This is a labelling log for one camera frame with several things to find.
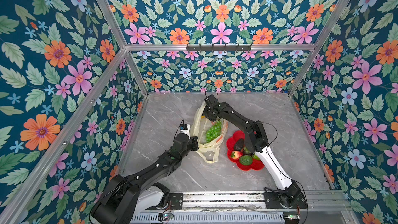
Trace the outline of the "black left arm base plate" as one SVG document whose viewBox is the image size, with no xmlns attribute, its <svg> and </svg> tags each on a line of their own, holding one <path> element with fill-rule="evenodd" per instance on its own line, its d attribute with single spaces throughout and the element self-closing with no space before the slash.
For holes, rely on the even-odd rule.
<svg viewBox="0 0 398 224">
<path fill-rule="evenodd" d="M 183 193 L 170 193 L 169 207 L 171 210 L 181 210 L 183 207 Z"/>
</svg>

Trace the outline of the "red flower-shaped plate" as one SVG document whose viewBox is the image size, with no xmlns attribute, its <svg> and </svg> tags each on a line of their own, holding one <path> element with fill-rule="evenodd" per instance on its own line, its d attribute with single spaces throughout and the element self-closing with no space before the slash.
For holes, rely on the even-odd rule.
<svg viewBox="0 0 398 224">
<path fill-rule="evenodd" d="M 235 131 L 227 140 L 228 159 L 242 171 L 261 171 L 264 164 L 259 157 L 251 153 L 245 145 L 243 131 Z"/>
</svg>

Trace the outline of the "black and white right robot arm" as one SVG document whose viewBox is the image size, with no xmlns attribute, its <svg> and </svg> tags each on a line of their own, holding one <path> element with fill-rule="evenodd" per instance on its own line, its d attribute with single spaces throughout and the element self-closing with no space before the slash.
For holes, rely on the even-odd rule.
<svg viewBox="0 0 398 224">
<path fill-rule="evenodd" d="M 228 103 L 220 102 L 214 95 L 204 99 L 203 116 L 211 121 L 224 119 L 239 128 L 244 134 L 248 150 L 265 165 L 277 187 L 274 195 L 284 208 L 308 207 L 305 190 L 301 183 L 292 179 L 277 161 L 271 150 L 263 122 L 251 120 L 235 111 Z"/>
</svg>

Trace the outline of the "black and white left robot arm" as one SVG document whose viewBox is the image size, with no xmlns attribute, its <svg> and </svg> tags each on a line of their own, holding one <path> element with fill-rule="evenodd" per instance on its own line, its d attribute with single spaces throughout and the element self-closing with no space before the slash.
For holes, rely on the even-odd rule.
<svg viewBox="0 0 398 224">
<path fill-rule="evenodd" d="M 199 143 L 196 136 L 177 134 L 173 145 L 152 165 L 129 176 L 114 176 L 92 207 L 89 218 L 94 218 L 101 224 L 130 223 L 137 209 L 140 193 L 175 172 L 180 167 L 183 158 L 189 152 L 198 149 Z"/>
</svg>

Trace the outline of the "green fake lime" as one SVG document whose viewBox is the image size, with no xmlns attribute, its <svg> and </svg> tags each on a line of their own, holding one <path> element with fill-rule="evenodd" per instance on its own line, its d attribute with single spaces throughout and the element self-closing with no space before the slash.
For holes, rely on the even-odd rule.
<svg viewBox="0 0 398 224">
<path fill-rule="evenodd" d="M 243 166 L 250 166 L 253 164 L 253 158 L 250 155 L 243 155 L 239 158 L 239 162 Z"/>
</svg>

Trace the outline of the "green fake bell pepper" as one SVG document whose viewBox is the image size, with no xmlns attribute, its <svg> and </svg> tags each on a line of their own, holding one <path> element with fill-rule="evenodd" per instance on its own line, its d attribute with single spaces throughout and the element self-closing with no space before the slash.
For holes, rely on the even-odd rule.
<svg viewBox="0 0 398 224">
<path fill-rule="evenodd" d="M 256 155 L 256 154 L 252 154 L 252 158 L 254 159 L 254 160 L 258 160 L 258 161 L 260 161 L 260 158 Z"/>
</svg>

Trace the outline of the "cream plastic bag with fruit print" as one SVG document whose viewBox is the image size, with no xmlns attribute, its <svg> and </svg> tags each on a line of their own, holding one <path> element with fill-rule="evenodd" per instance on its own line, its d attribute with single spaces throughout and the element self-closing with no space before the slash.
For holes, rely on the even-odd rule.
<svg viewBox="0 0 398 224">
<path fill-rule="evenodd" d="M 228 121 L 216 118 L 211 121 L 204 116 L 205 102 L 196 110 L 190 135 L 198 138 L 199 149 L 196 153 L 208 164 L 219 161 L 220 146 L 228 130 Z"/>
</svg>

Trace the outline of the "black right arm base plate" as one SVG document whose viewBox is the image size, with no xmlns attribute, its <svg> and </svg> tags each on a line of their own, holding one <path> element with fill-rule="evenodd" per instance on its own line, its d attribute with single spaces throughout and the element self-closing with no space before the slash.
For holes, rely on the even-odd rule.
<svg viewBox="0 0 398 224">
<path fill-rule="evenodd" d="M 265 205 L 268 209 L 307 209 L 308 207 L 307 200 L 300 190 L 295 193 L 288 191 L 266 191 L 263 196 Z"/>
</svg>

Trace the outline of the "red fake strawberry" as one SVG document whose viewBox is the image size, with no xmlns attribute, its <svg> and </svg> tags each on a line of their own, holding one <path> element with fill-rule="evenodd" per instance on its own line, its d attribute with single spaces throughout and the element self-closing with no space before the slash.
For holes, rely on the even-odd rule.
<svg viewBox="0 0 398 224">
<path fill-rule="evenodd" d="M 238 161 L 242 156 L 243 156 L 243 153 L 241 151 L 239 151 L 239 150 L 234 150 L 230 154 L 230 158 L 233 161 Z"/>
</svg>

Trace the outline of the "dark fake avocado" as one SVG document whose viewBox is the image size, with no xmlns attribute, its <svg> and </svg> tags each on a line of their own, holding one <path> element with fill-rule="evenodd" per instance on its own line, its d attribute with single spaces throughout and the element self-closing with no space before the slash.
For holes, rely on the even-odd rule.
<svg viewBox="0 0 398 224">
<path fill-rule="evenodd" d="M 243 152 L 245 147 L 245 141 L 244 139 L 238 139 L 236 141 L 236 143 L 234 144 L 234 151 L 239 151 L 239 152 Z"/>
</svg>

